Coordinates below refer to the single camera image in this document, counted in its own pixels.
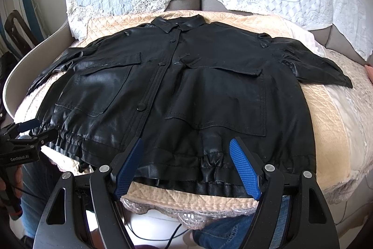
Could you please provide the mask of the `person's left hand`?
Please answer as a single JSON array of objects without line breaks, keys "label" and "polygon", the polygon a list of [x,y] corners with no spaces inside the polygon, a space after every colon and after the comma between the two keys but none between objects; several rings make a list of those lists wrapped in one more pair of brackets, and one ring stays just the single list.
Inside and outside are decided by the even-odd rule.
[{"label": "person's left hand", "polygon": [[8,175],[8,179],[9,179],[11,188],[14,191],[14,194],[16,195],[17,198],[21,198],[22,192],[20,190],[23,189],[22,165],[7,168],[6,173]]}]

